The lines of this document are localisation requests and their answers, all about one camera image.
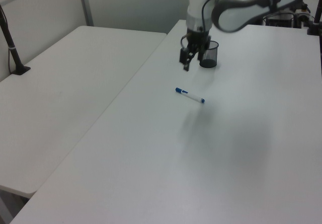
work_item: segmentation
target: black cable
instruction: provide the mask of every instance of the black cable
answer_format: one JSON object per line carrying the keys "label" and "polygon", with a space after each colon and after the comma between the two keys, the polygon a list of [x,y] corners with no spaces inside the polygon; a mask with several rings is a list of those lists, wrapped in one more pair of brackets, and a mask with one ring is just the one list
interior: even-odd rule
{"label": "black cable", "polygon": [[2,9],[1,5],[0,5],[0,11],[1,11],[1,14],[3,15],[3,17],[5,18],[6,25],[8,26],[8,20],[7,20],[7,17],[6,17],[6,14],[4,13],[4,10]]}
{"label": "black cable", "polygon": [[[8,27],[8,20],[7,20],[6,14],[4,13],[4,10],[2,9],[1,5],[0,5],[0,11],[1,11],[2,16],[5,18],[6,25]],[[10,49],[9,48],[8,48],[8,69],[9,69],[9,73],[12,74],[11,69],[10,69]]]}
{"label": "black cable", "polygon": [[276,14],[272,14],[272,15],[268,15],[268,16],[266,16],[266,17],[263,17],[263,20],[264,19],[268,19],[268,18],[271,18],[271,17],[274,17],[274,16],[279,16],[279,15],[284,15],[284,14],[290,14],[290,15],[293,15],[293,17],[294,17],[294,13],[276,13]]}
{"label": "black cable", "polygon": [[205,6],[207,5],[207,3],[209,3],[209,1],[211,0],[207,0],[203,6],[202,6],[202,10],[201,10],[201,17],[202,17],[202,26],[203,26],[203,32],[205,33],[206,32],[206,24],[205,24],[205,18],[204,18],[204,9],[205,9]]}
{"label": "black cable", "polygon": [[186,35],[182,36],[181,41],[180,41],[180,43],[181,43],[181,47],[182,47],[182,48],[185,48],[185,47],[183,46],[182,41],[183,41],[185,38],[187,38],[188,36],[190,36],[190,35],[191,35],[191,33],[188,33],[188,34],[186,34]]}
{"label": "black cable", "polygon": [[8,69],[9,69],[9,73],[11,73],[11,70],[10,70],[10,49],[8,49]]}

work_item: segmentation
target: robotic arm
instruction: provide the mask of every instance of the robotic arm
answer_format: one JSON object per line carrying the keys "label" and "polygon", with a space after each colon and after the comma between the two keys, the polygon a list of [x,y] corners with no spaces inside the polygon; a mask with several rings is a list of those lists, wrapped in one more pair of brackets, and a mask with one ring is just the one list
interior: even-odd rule
{"label": "robotic arm", "polygon": [[235,32],[249,22],[287,8],[302,0],[189,0],[187,11],[188,46],[182,47],[180,62],[186,71],[198,53],[198,60],[209,48],[212,23],[221,31]]}

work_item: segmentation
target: white wall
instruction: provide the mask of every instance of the white wall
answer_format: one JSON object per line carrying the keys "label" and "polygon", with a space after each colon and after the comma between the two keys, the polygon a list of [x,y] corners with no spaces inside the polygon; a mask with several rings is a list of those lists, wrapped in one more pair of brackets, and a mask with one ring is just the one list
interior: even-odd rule
{"label": "white wall", "polygon": [[95,26],[168,33],[189,0],[89,0]]}
{"label": "white wall", "polygon": [[[86,24],[81,0],[15,0],[3,10],[23,64]],[[8,45],[0,30],[0,81],[8,75]]]}

